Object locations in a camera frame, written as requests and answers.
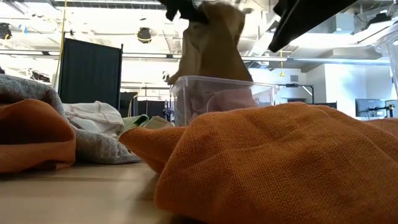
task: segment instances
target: orange towel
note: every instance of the orange towel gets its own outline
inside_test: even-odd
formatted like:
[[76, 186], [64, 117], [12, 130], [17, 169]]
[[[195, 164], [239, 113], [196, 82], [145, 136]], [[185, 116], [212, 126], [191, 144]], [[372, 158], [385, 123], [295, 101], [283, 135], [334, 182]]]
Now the orange towel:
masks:
[[289, 103], [120, 137], [158, 207], [205, 223], [398, 223], [398, 120]]
[[60, 169], [75, 161], [75, 133], [49, 104], [0, 105], [0, 174]]

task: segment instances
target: white cloth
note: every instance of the white cloth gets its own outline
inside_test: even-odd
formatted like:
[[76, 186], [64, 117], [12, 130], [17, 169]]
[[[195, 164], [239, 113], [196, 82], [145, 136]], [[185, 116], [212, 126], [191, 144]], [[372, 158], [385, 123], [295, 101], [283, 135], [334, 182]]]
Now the white cloth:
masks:
[[63, 104], [69, 122], [79, 129], [117, 136], [124, 129], [120, 113], [107, 103]]

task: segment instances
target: gray towel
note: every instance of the gray towel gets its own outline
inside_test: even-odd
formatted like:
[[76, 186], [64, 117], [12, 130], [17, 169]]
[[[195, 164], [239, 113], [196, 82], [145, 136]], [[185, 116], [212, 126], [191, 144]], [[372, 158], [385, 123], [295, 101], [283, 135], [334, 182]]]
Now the gray towel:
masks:
[[[0, 103], [15, 103], [28, 98], [48, 103], [65, 120], [68, 120], [63, 111], [61, 99], [51, 86], [23, 78], [0, 75]], [[76, 132], [77, 159], [100, 164], [125, 164], [140, 161], [114, 138], [77, 129], [73, 125], [71, 127]]]

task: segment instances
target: wooden table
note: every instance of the wooden table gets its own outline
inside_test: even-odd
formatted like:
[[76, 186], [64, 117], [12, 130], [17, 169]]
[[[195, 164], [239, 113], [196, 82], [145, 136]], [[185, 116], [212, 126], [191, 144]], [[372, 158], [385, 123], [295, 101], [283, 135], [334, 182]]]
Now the wooden table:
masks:
[[80, 165], [1, 178], [0, 222], [192, 223], [154, 205], [157, 178], [145, 164]]

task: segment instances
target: clear plastic bin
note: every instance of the clear plastic bin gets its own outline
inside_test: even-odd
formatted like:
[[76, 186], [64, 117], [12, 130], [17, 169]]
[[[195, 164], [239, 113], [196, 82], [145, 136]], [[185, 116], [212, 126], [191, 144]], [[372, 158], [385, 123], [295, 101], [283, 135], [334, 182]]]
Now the clear plastic bin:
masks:
[[170, 90], [176, 126], [187, 126], [197, 116], [274, 104], [275, 85], [224, 78], [180, 77]]
[[374, 46], [377, 52], [381, 53], [383, 56], [390, 57], [392, 79], [398, 96], [398, 24], [393, 25], [383, 32], [386, 33], [386, 35], [376, 41]]

